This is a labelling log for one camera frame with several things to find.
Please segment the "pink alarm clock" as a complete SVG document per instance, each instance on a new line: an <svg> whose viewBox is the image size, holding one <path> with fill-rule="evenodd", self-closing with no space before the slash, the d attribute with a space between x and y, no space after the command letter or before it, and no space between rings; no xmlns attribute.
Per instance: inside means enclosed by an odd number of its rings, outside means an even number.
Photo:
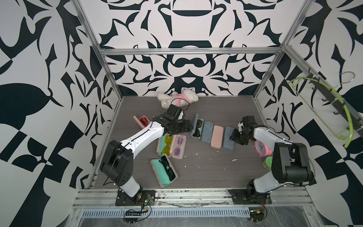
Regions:
<svg viewBox="0 0 363 227"><path fill-rule="evenodd" d="M267 157L273 154L273 151L261 141L255 141L254 148L260 157Z"/></svg>

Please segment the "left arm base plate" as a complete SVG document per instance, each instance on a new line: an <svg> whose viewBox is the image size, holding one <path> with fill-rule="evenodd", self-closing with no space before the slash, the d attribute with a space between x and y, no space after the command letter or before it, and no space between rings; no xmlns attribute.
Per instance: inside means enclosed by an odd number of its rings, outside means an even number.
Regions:
<svg viewBox="0 0 363 227"><path fill-rule="evenodd" d="M153 205L155 203L155 190L139 190L135 196L130 197L126 192L119 189L115 201L115 206L138 206Z"/></svg>

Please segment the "pink case purple glasses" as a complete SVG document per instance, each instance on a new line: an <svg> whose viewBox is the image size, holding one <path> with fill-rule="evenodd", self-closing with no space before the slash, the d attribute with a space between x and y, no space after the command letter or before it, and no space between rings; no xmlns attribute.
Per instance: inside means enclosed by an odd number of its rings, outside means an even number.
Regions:
<svg viewBox="0 0 363 227"><path fill-rule="evenodd" d="M175 135L170 148L171 157L174 159L182 159L184 157L185 145L187 137L185 135Z"/></svg>

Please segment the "grey case white glasses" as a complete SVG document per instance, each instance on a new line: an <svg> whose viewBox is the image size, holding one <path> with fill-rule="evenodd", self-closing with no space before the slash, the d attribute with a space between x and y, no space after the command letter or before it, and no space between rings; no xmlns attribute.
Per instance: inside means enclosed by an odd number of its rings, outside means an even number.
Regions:
<svg viewBox="0 0 363 227"><path fill-rule="evenodd" d="M210 121L204 121L203 130L201 134L201 142L210 144L213 135L214 123Z"/></svg>

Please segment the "white pink plush toy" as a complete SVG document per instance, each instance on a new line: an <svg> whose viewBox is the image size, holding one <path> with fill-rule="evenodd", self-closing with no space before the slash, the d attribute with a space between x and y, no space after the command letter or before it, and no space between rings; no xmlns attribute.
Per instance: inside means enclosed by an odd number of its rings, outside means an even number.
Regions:
<svg viewBox="0 0 363 227"><path fill-rule="evenodd" d="M170 95L160 92L157 98L161 102L161 107L164 109L168 109L170 105L177 107L188 106L199 100L196 92L191 89L185 89L181 93L174 91Z"/></svg>

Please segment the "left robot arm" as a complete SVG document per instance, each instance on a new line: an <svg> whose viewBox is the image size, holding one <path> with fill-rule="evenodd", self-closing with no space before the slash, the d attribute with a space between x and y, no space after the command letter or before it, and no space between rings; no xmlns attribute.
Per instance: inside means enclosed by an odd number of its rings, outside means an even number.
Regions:
<svg viewBox="0 0 363 227"><path fill-rule="evenodd" d="M110 180L130 198L137 197L141 186L133 177L134 159L145 147L166 134L191 132L192 122L184 117L182 108L170 105L165 113L154 117L136 134L121 142L109 142L100 164L101 172L106 175L104 185Z"/></svg>

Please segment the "green round tin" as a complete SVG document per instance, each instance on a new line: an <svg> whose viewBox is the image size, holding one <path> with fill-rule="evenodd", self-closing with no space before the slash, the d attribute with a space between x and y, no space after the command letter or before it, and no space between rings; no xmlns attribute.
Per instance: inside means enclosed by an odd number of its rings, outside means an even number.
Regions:
<svg viewBox="0 0 363 227"><path fill-rule="evenodd" d="M271 170L272 168L272 161L273 161L273 157L266 157L263 161L263 167L266 169L266 170Z"/></svg>

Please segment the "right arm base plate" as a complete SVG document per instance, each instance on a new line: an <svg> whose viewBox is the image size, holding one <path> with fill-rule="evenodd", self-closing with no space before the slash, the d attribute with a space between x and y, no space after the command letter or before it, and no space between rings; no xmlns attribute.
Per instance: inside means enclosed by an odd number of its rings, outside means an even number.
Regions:
<svg viewBox="0 0 363 227"><path fill-rule="evenodd" d="M272 204L270 194L253 194L247 189L231 189L228 192L236 205Z"/></svg>

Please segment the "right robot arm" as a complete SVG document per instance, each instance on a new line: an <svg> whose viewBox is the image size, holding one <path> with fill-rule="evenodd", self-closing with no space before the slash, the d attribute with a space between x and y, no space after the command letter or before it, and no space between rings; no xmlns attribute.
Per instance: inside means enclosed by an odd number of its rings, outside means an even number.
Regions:
<svg viewBox="0 0 363 227"><path fill-rule="evenodd" d="M264 155L271 151L270 171L248 184L250 195L268 194L285 185L304 187L315 181L315 167L308 156L307 147L280 137L265 125L257 124L254 116L243 117L230 139L240 145L254 141L257 143L256 150Z"/></svg>

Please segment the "teal case yellow glasses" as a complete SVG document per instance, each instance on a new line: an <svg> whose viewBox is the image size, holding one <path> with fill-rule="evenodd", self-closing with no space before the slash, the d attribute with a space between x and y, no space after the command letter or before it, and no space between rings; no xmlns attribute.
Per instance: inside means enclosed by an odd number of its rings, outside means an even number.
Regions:
<svg viewBox="0 0 363 227"><path fill-rule="evenodd" d="M158 145L157 145L157 154L159 156L162 156L163 154L166 154L168 157L171 157L171 145L173 142L174 136L170 136L169 134L166 134L159 138Z"/></svg>

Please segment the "grey case black sunglasses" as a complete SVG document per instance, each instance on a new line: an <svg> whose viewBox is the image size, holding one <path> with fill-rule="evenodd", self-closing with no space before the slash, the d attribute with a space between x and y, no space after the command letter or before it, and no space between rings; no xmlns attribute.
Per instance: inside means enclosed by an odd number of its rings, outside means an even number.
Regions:
<svg viewBox="0 0 363 227"><path fill-rule="evenodd" d="M193 130L191 136L196 139L201 139L202 131L204 126L204 120L199 117L199 113L196 113L193 120Z"/></svg>

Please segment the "black wall hook rack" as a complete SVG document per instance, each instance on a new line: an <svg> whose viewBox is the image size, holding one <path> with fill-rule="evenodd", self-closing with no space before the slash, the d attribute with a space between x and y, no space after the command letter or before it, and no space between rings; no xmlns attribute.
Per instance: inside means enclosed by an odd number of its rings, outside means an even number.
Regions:
<svg viewBox="0 0 363 227"><path fill-rule="evenodd" d="M326 85L328 85L328 82L323 78L323 76L320 75L319 73L316 74L316 72L312 68L308 68L308 78L318 80L318 82L313 82L313 85L314 85L313 90L318 90L319 92L321 92L323 94L323 97L324 97L322 99L323 102L328 102L329 104L333 105L333 107L335 108L335 111L333 112L334 115L341 115L344 119L346 119L348 121L347 114L345 113L344 108L343 108L343 104L340 103L337 95L333 94L332 89L328 89L320 83L320 82L323 82ZM351 114L353 129L356 131L362 130L363 129L363 117L351 105L351 103L349 101L347 101L343 96L342 96L342 99L343 99L343 102L346 104L348 111Z"/></svg>

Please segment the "pink case red glasses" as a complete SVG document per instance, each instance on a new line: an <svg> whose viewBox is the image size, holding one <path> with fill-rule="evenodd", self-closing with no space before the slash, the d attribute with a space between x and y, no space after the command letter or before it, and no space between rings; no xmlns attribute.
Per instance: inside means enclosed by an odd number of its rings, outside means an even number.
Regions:
<svg viewBox="0 0 363 227"><path fill-rule="evenodd" d="M147 117L147 116L145 116L145 115L143 115L142 117L140 117L140 118L138 118L137 116L133 116L133 119L134 119L134 121L136 122L136 124L140 127L140 128L142 128L142 129L144 129L144 128L146 128L149 124L150 124L150 120L149 120L149 118Z"/></svg>

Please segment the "teal case black sunglasses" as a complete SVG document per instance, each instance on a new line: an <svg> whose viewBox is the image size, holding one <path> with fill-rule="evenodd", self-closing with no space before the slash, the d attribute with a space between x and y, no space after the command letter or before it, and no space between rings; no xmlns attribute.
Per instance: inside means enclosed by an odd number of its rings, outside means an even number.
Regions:
<svg viewBox="0 0 363 227"><path fill-rule="evenodd" d="M178 174L166 154L152 159L150 163L161 187L167 187L178 179Z"/></svg>

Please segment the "pink case thin glasses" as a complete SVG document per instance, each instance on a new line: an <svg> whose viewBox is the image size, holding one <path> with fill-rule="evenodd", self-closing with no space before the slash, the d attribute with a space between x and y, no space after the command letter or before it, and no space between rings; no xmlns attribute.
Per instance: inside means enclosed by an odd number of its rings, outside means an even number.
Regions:
<svg viewBox="0 0 363 227"><path fill-rule="evenodd" d="M224 128L219 125L214 125L211 138L211 147L221 149L224 136Z"/></svg>

